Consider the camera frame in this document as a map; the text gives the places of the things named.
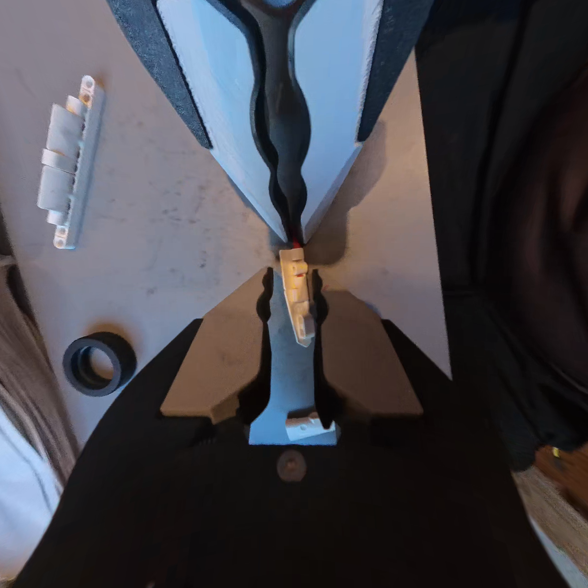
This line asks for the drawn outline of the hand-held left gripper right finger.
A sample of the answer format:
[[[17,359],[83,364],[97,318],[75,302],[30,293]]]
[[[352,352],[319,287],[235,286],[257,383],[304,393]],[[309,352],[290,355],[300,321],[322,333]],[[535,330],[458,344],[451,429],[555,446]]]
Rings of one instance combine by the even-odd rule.
[[[314,396],[321,424],[422,417],[380,316],[318,269],[312,271],[312,295]]]

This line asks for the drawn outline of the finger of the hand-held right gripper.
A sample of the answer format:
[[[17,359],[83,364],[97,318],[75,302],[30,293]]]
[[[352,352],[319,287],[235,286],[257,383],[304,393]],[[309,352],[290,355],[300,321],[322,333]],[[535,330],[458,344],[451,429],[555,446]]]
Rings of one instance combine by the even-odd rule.
[[[357,133],[382,10],[383,1],[314,1],[296,26],[295,74],[311,123],[301,167],[305,242],[362,149]]]
[[[276,235],[289,241],[257,22],[240,1],[157,1],[156,7],[212,156]]]

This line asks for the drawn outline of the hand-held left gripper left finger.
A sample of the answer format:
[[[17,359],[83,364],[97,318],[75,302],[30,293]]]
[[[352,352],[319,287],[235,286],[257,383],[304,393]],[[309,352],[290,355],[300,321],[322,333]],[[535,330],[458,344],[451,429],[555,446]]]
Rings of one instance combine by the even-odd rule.
[[[270,300],[274,271],[263,268],[202,319],[160,406],[166,417],[233,417],[250,425],[270,398]]]

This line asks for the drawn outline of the white toy brick piece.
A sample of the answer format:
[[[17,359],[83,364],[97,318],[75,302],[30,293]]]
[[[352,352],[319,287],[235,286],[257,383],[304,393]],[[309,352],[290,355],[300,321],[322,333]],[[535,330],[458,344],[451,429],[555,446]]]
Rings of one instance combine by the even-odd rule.
[[[323,427],[318,412],[314,410],[304,416],[287,418],[285,429],[289,441],[298,442],[303,439],[335,432],[336,423],[332,422],[328,428]]]
[[[315,319],[308,300],[302,302],[286,299],[290,323],[298,345],[308,348],[316,334]]]

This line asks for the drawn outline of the white stepped brick assembly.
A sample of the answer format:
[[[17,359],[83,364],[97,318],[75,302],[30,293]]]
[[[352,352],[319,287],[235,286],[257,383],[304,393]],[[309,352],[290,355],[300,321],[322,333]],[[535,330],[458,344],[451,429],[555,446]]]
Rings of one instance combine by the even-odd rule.
[[[103,86],[85,75],[77,96],[51,107],[36,204],[46,211],[60,250],[74,250],[81,235],[105,96]]]

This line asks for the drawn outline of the grey desk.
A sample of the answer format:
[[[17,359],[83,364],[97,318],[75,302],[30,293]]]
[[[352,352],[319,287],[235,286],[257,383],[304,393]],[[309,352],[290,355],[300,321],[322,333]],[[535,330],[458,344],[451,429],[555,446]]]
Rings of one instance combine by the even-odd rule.
[[[52,104],[84,74],[107,99],[84,228],[52,244],[36,205]],[[62,356],[99,330],[133,345],[139,369],[273,260],[270,230],[182,122],[105,1],[1,1],[1,208],[83,446],[118,392],[71,388]],[[410,55],[314,235],[321,275],[390,319],[451,377],[417,65]]]

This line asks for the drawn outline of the person's legs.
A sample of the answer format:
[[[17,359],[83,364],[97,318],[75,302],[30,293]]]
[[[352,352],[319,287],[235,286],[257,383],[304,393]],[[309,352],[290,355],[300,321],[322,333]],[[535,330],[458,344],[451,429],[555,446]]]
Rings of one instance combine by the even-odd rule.
[[[416,62],[453,376],[522,471],[587,442],[587,379],[537,348],[513,290],[526,162],[587,73],[587,1],[435,1]]]

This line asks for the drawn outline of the black rubber toy tire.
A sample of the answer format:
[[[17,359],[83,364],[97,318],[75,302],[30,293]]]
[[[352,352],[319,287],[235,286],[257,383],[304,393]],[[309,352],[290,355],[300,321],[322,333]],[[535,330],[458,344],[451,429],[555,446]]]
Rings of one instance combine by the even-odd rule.
[[[112,376],[105,378],[94,370],[93,350],[105,354],[112,366]],[[68,383],[81,394],[102,398],[116,392],[134,377],[137,358],[130,343],[118,334],[95,332],[80,337],[65,349],[62,366]]]

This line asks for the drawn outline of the open instruction book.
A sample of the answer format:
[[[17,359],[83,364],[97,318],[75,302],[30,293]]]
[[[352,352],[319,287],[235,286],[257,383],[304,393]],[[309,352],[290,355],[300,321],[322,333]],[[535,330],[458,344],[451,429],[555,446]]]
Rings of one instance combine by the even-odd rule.
[[[53,517],[78,445],[1,218],[1,587]]]

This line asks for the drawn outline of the wooden beam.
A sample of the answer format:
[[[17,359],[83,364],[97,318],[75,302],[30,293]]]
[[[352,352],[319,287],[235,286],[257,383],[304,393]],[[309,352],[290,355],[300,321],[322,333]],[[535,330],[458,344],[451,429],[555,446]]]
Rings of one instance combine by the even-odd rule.
[[[587,587],[587,445],[542,447],[513,479],[557,570],[570,587]]]

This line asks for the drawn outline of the person's torso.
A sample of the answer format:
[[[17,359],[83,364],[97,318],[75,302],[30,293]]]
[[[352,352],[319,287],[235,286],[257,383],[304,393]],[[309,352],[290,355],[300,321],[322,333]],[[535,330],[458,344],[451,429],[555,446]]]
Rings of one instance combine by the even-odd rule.
[[[587,73],[533,138],[514,272],[521,321],[561,370],[587,378]]]

